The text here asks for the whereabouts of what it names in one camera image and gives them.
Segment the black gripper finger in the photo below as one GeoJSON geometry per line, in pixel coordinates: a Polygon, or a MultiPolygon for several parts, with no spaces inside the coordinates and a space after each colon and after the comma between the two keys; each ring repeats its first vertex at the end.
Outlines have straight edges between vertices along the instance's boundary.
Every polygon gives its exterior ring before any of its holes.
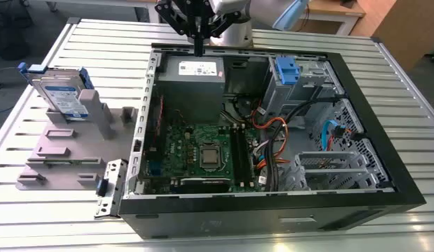
{"type": "Polygon", "coordinates": [[[211,37],[217,37],[228,29],[228,27],[240,19],[241,12],[236,11],[233,13],[224,14],[211,21],[215,13],[211,10],[203,12],[200,20],[200,57],[204,54],[204,40],[211,37]]]}
{"type": "Polygon", "coordinates": [[[196,1],[156,1],[155,10],[179,35],[193,43],[193,55],[200,55],[200,35],[196,24],[199,3],[196,1]]]}

